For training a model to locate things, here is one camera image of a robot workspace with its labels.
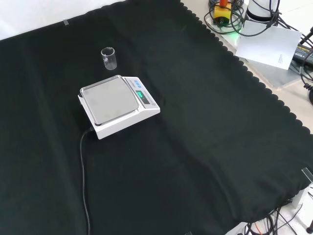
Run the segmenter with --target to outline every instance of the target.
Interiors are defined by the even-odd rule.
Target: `black cloth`
[[[95,235],[223,235],[309,184],[308,129],[182,3],[128,0],[68,22],[0,42],[1,235],[86,233],[77,95],[116,74],[138,76],[161,113],[85,136]]]

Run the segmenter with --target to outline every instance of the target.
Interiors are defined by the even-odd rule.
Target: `digital scale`
[[[80,89],[78,98],[99,139],[160,112],[138,77],[105,79]]]

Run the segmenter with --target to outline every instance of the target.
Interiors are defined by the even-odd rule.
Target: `white floor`
[[[181,0],[185,6],[191,10],[193,13],[203,21],[204,15],[208,12],[208,0]],[[282,18],[291,26],[297,28],[305,35],[309,33],[310,28],[313,26],[312,12],[313,12],[313,0],[281,0],[280,11],[283,13]],[[228,48],[228,50],[235,52],[235,49],[220,35],[217,35],[223,44]],[[258,74],[257,71],[253,70],[243,60],[245,65],[250,71],[254,73],[255,76],[259,77],[262,81],[263,78]],[[308,92],[303,88],[302,81],[295,82],[290,86],[287,86],[281,90],[272,90],[280,100],[282,100],[286,106],[288,106],[294,114],[296,114],[297,119],[301,120],[303,125],[308,127],[313,133],[313,106],[308,101]],[[284,206],[281,209],[281,214],[284,218],[289,221],[295,212],[299,208],[294,208],[291,204]],[[313,199],[307,194],[305,200],[303,201],[303,207],[297,214],[297,216],[290,222],[290,225],[297,232],[298,235],[307,235],[306,228],[311,224],[313,220]],[[266,224],[264,221],[257,222],[258,227],[261,232],[266,232]],[[285,221],[280,217],[278,221],[278,226],[281,226]],[[258,232],[255,226],[252,227],[254,232]],[[292,235],[293,231],[285,225],[278,230],[279,235]]]

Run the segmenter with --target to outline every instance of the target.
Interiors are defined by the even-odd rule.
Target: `scale display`
[[[150,104],[145,95],[142,93],[142,91],[136,91],[139,98],[142,100],[144,104]]]

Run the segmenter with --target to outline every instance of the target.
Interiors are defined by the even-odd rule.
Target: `electrical wire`
[[[79,144],[80,161],[81,161],[81,168],[82,168],[82,196],[83,196],[84,211],[85,211],[86,223],[87,223],[87,235],[91,234],[91,225],[90,225],[90,217],[89,217],[89,208],[87,206],[87,201],[86,201],[86,182],[85,182],[85,174],[86,173],[85,173],[85,163],[84,163],[84,158],[83,158],[82,145],[83,145],[84,136],[93,130],[94,130],[94,128],[91,127],[87,131],[85,131],[82,134],[82,137],[80,138],[80,144]]]
[[[273,235],[278,235],[278,230],[280,229],[280,228],[282,228],[282,227],[284,227],[285,225],[289,225],[290,226],[290,222],[296,217],[296,215],[299,213],[299,211],[302,209],[302,207],[303,207],[303,204],[301,204],[301,206],[300,206],[300,208],[296,211],[296,213],[293,215],[293,217],[289,220],[289,221],[286,221],[285,219],[285,221],[286,221],[286,223],[285,224],[283,224],[283,225],[281,225],[280,227],[278,227],[278,217],[279,216],[282,216],[281,214],[280,214],[280,209],[281,209],[281,207],[279,207],[278,209],[276,209],[276,210],[274,210],[274,212],[271,212],[270,214],[268,214],[268,216],[266,217],[266,219],[268,219],[269,220],[269,222],[270,222],[270,226],[269,226],[269,230],[268,230],[268,232],[266,232],[265,234],[263,234],[263,235],[270,235],[271,233],[273,233]],[[272,220],[272,217],[271,217],[271,215],[272,214],[274,214],[276,212],[276,218],[275,218],[275,224],[273,225],[273,220]],[[252,235],[261,235],[261,234],[258,234],[258,233],[256,233],[256,232],[254,232],[254,231],[252,231],[251,230],[251,226],[252,226],[252,223],[248,223],[246,226],[245,226],[245,235],[248,235],[249,233],[252,233]]]
[[[263,235],[263,234],[261,233],[261,231],[260,231],[259,227],[257,226],[257,224],[256,224],[256,223],[254,223],[254,225],[255,225],[256,229],[259,231],[260,235]]]
[[[230,4],[233,5],[235,1],[238,1],[238,4],[236,4],[236,7],[235,7],[234,10],[238,10],[239,14],[235,13],[235,16],[237,16],[237,18],[234,20],[234,23],[236,23],[237,21],[238,21],[238,23],[236,23],[234,26],[235,26],[235,27],[238,27],[238,26],[239,26],[239,28],[241,28],[241,25],[242,25],[241,19],[243,19],[243,13],[244,13],[244,9],[242,8],[242,6],[243,6],[244,2],[243,2],[243,0],[233,0],[233,1],[228,1],[228,3],[230,3]],[[223,7],[223,6],[218,5],[218,3],[219,3],[219,1],[217,1],[217,0],[216,0],[216,1],[209,0],[209,12],[204,16],[204,22],[205,22],[206,26],[207,26],[211,31],[216,32],[216,33],[218,33],[218,34],[225,35],[225,34],[234,33],[234,32],[235,32],[234,30],[232,30],[232,31],[221,31],[221,28],[222,28],[222,27],[230,28],[230,27],[232,27],[232,26],[231,26],[229,23],[227,23],[227,24],[224,23],[224,24],[223,24],[223,23],[218,22],[218,21],[214,18],[214,16],[212,15],[212,12],[214,11],[215,6],[218,6],[218,7],[220,7],[220,8],[225,8],[225,9],[228,9],[228,10],[231,10],[231,9],[228,8],[228,7]],[[216,29],[214,29],[214,28],[207,22],[206,17],[207,17],[208,15],[210,15],[210,17],[211,17],[213,23],[218,25],[220,31],[217,31]]]
[[[310,73],[307,71],[306,67],[303,67],[303,71],[310,77],[310,80],[313,82],[313,77],[310,75]]]
[[[301,204],[300,208],[297,210],[297,212],[293,215],[293,217],[288,221],[288,223],[290,223],[294,218],[295,216],[299,213],[299,211],[301,210],[303,204]]]
[[[304,60],[303,60],[303,62],[302,62],[302,65],[301,65],[301,67],[300,67],[300,76],[301,76],[301,80],[302,80],[302,82],[304,83],[304,88],[307,89],[307,90],[309,90],[309,91],[312,91],[312,90],[313,90],[313,86],[310,85],[309,83],[305,82],[304,79],[303,79],[303,77],[306,78],[306,79],[308,79],[308,80],[311,80],[312,77],[311,77],[311,75],[309,75],[309,74],[306,72],[306,73],[308,74],[308,76],[309,76],[309,77],[307,77],[306,75],[303,74],[302,71],[304,70],[306,60],[307,60],[308,57],[309,57],[310,55],[312,55],[312,54],[313,54],[313,50],[304,58]]]
[[[296,28],[290,26],[289,24],[287,24],[280,16],[278,17],[278,21],[279,21],[279,24],[282,27],[287,28],[287,29],[293,29],[293,30],[299,32],[298,29],[296,29]],[[310,38],[308,38],[306,35],[302,34],[301,39],[304,40],[310,47],[313,47],[313,41]]]
[[[295,234],[295,235],[298,235],[297,233],[296,233],[296,231],[292,228],[292,226],[289,224],[289,222],[281,215],[281,213],[278,213],[282,218],[283,218],[283,220],[286,222],[286,224],[288,224],[288,226],[291,228],[291,230],[293,231],[293,233]]]
[[[267,23],[267,26],[264,30],[262,30],[259,33],[256,34],[252,34],[252,35],[246,35],[240,32],[242,26],[244,25],[245,21],[247,21],[247,19],[245,19],[243,17],[243,13],[244,13],[244,9],[242,8],[244,1],[243,0],[231,0],[228,1],[228,3],[231,4],[231,8],[225,7],[225,6],[220,6],[218,5],[219,1],[218,0],[209,0],[209,12],[204,16],[204,22],[207,25],[207,27],[213,31],[216,32],[218,34],[230,34],[230,33],[238,33],[239,35],[245,36],[245,37],[254,37],[257,35],[262,34],[263,32],[265,32],[266,30],[268,30],[272,25],[277,26],[278,24],[281,25],[284,28],[287,29],[293,29],[295,31],[298,31],[296,28],[290,26],[289,24],[287,24],[281,17],[280,17],[280,12],[279,12],[279,5],[280,5],[280,0],[278,0],[277,2],[277,7],[276,10],[273,11],[271,8],[271,0],[269,0],[269,9],[265,8],[264,6],[261,6],[259,3],[256,2],[256,0],[252,0],[257,6],[259,6],[260,8],[269,11],[270,15],[271,15],[271,19],[270,21]],[[228,9],[230,11],[230,23],[220,23],[218,22],[216,19],[214,19],[214,16],[212,15],[212,12],[214,10],[214,7],[218,6],[220,8],[224,8],[224,9]],[[212,26],[210,26],[210,24],[207,22],[206,17],[210,15],[213,23],[217,24],[220,28],[220,30],[216,30],[214,29]],[[226,27],[226,28],[233,28],[232,31],[222,31],[222,27]],[[306,35],[302,34],[301,39],[307,43],[310,47],[313,48],[313,41],[311,39],[309,39]]]
[[[274,12],[274,14],[272,15],[272,11],[271,12],[271,19],[270,21],[267,23],[267,26],[265,29],[263,29],[261,32],[258,32],[256,34],[251,34],[251,35],[247,35],[247,34],[243,34],[241,32],[239,32],[237,29],[234,28],[234,25],[233,25],[233,21],[232,21],[232,14],[233,14],[233,11],[230,11],[230,24],[231,26],[233,26],[234,28],[234,31],[236,33],[238,33],[239,35],[242,35],[242,36],[245,36],[245,37],[254,37],[254,36],[257,36],[257,35],[260,35],[261,33],[264,33],[266,30],[268,30],[273,24],[275,24],[278,20],[278,16],[279,16],[279,11],[278,11],[278,8],[279,8],[279,5],[280,5],[280,0],[278,0],[277,2],[277,8],[276,8],[276,11]]]

